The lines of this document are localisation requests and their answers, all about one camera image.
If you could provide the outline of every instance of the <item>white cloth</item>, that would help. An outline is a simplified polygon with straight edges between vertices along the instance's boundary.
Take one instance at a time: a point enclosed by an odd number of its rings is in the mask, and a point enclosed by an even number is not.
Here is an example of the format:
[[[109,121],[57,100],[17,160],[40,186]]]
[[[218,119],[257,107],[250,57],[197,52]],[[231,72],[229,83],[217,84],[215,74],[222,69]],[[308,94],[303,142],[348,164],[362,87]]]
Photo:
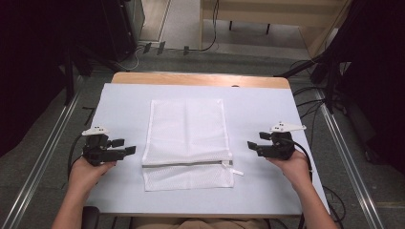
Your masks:
[[[146,191],[233,187],[231,161],[221,99],[152,100]]]

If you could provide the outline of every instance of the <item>desk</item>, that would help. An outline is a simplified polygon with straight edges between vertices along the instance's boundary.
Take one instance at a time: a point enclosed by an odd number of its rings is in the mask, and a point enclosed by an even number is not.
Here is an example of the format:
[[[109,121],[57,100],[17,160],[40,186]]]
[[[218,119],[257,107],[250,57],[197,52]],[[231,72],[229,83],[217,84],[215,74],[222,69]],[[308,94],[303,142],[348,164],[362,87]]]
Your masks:
[[[268,132],[280,120],[301,123],[284,78],[116,73],[112,82],[104,87],[93,126],[103,125],[110,130],[111,139],[125,138],[125,145],[136,145],[137,152],[119,161],[99,181],[87,205],[96,206],[103,214],[136,217],[282,218],[301,214],[299,198],[281,171],[246,145],[248,140],[268,144],[259,138],[259,132]],[[234,168],[245,176],[235,176],[234,188],[145,192],[141,159],[151,99],[186,97],[224,100]],[[130,106],[136,109],[128,112]],[[310,155],[304,131],[293,132],[292,137]],[[314,186],[327,206],[313,167]]]
[[[218,20],[299,26],[311,58],[345,20],[352,0],[219,0]],[[214,0],[200,1],[200,49],[203,20],[212,20]]]

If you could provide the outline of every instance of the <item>gray carpet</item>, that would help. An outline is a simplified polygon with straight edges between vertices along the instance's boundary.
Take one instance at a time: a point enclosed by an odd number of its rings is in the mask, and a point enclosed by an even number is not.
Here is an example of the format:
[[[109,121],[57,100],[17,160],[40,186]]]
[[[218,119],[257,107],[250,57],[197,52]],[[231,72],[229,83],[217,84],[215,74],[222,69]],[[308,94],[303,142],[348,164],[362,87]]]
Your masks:
[[[217,53],[191,52],[183,55],[180,51],[165,51],[156,55],[157,50],[151,50],[147,54],[138,53],[139,65],[136,72],[181,72],[181,73],[235,73],[247,75],[269,76],[287,71],[295,62],[288,59],[274,59],[242,55],[229,55]],[[122,65],[135,65],[136,58],[130,56]],[[95,71],[92,77],[85,82],[84,88],[78,99],[75,111],[68,126],[60,138],[53,157],[36,189],[32,201],[22,218],[19,228],[49,228],[53,222],[57,209],[66,191],[67,159],[68,153],[75,137],[81,131],[90,126],[84,125],[90,111],[82,107],[96,107],[103,84],[111,81],[113,73],[105,67],[94,63]],[[301,77],[290,79],[293,91],[310,86],[309,78],[305,72]],[[307,91],[296,96],[296,102],[301,103],[314,99],[314,93]],[[50,105],[48,110],[35,122],[24,140],[11,152],[0,158],[0,223],[3,223],[15,200],[18,190],[24,184],[33,164],[40,154],[45,141],[50,134],[54,123],[62,111],[64,93],[61,93]],[[308,106],[299,109],[303,114]],[[405,181],[389,165],[372,165],[364,158],[351,123],[340,112],[335,117],[341,125],[352,156],[359,167],[361,175],[372,193],[376,202],[399,202],[404,201],[403,192]],[[303,119],[303,124],[309,127],[306,130],[308,140],[311,139],[313,114]],[[83,142],[78,142],[75,153],[79,154],[79,148]],[[337,153],[334,141],[331,138],[329,127],[319,112],[314,122],[312,154],[318,168],[320,178],[324,185],[332,189],[344,201],[347,209],[343,220],[345,228],[369,228],[359,201],[352,188],[346,170],[342,164],[340,155]],[[343,214],[343,205],[337,197],[326,191],[332,206],[335,207],[339,216]],[[402,228],[405,219],[402,217],[403,208],[379,208],[383,222],[387,228]],[[110,228],[112,217],[101,216],[99,228]],[[298,219],[281,219],[288,228],[296,228]],[[126,228],[128,218],[119,219],[116,228]],[[276,221],[273,228],[283,228]]]

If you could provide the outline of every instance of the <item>person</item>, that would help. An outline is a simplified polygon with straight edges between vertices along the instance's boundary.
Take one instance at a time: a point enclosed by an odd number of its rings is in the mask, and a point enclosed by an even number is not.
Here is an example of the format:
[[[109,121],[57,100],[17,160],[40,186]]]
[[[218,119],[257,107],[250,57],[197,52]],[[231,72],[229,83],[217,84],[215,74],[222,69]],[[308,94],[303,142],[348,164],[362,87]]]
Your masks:
[[[308,164],[306,156],[295,151],[289,160],[279,160],[267,158],[277,167],[281,169],[286,178],[290,181],[292,188],[297,192],[301,201],[306,226],[309,229],[337,229],[336,224],[330,217],[322,200],[319,198],[312,185],[309,177]],[[90,165],[84,158],[75,162],[71,171],[69,187],[66,196],[62,202],[60,210],[53,222],[53,229],[73,229],[81,227],[81,215],[83,205],[101,176],[107,173],[116,164],[113,162],[94,167]],[[159,223],[155,223],[152,218],[140,220],[140,224],[136,225],[137,229],[143,228],[192,228],[189,227],[189,222],[196,222],[196,219],[163,219]],[[258,219],[231,219],[236,228],[263,228],[264,225]],[[198,219],[197,228],[202,224],[209,224],[206,228],[229,228],[224,219]]]

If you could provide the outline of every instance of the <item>beige pants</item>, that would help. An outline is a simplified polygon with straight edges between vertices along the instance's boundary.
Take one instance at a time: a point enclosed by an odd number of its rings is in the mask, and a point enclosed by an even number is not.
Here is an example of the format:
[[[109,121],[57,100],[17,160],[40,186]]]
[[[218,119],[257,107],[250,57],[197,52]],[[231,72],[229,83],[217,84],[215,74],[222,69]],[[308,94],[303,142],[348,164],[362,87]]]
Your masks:
[[[134,218],[133,229],[268,229],[263,219]]]

